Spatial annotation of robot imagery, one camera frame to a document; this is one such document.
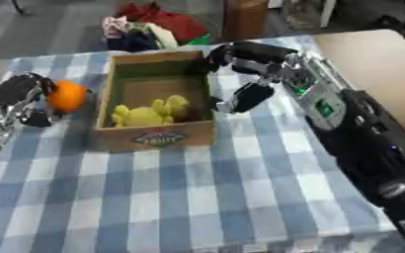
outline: brown object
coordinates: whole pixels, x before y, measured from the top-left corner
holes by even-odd
[[[226,41],[258,38],[264,31],[269,0],[224,0]]]
[[[110,151],[211,144],[215,125],[207,105],[207,78],[193,67],[202,58],[201,51],[114,56],[95,125],[99,144]],[[190,101],[190,122],[113,127],[111,113],[116,105],[145,107],[155,99],[166,100],[171,95],[181,95]]]
[[[315,36],[322,54],[405,127],[405,40],[396,32]]]

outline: blue checkered tablecloth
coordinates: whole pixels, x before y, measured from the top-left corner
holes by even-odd
[[[310,37],[261,42],[314,49]],[[116,53],[17,58],[4,78],[33,71],[99,92]],[[250,78],[209,76],[224,98]],[[95,105],[18,126],[0,158],[0,252],[405,252],[282,87],[250,113],[217,114],[211,146],[94,151]]]

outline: red cloth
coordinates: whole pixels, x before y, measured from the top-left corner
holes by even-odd
[[[115,14],[116,18],[126,16],[128,21],[150,22],[173,33],[179,43],[201,37],[207,33],[205,26],[193,18],[181,13],[166,12],[152,2],[145,5],[135,5],[131,2],[121,6]]]

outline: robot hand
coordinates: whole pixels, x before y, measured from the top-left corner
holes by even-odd
[[[232,64],[239,73],[257,74],[257,82],[249,82],[238,89],[226,102],[211,98],[211,106],[223,113],[244,113],[274,95],[269,85],[279,72],[286,56],[297,53],[296,50],[256,42],[234,42],[214,49],[205,59],[208,71],[217,71],[220,66]]]
[[[32,106],[41,96],[56,90],[48,78],[34,73],[14,76],[0,84],[0,151],[14,131],[15,121],[32,127],[49,127],[55,112],[51,107],[35,109]]]
[[[37,102],[41,95],[48,96],[54,90],[56,86],[50,79],[35,73],[13,76],[1,83],[0,112],[5,118],[4,124],[12,124],[18,119],[22,124],[32,127],[51,126],[51,110],[32,109],[30,105]]]

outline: stuffed animal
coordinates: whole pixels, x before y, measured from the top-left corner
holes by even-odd
[[[130,110],[125,105],[116,106],[112,113],[115,127],[156,127],[171,124],[170,116],[159,114],[165,111],[158,102],[152,103],[152,107],[138,107]]]
[[[189,117],[190,103],[183,96],[170,96],[166,101],[165,107],[169,110],[169,114],[174,119],[174,122],[184,122]]]
[[[151,107],[130,110],[118,105],[112,113],[115,127],[156,127],[173,122],[182,122],[189,116],[190,103],[183,96],[172,95],[164,103],[161,99],[152,102]]]

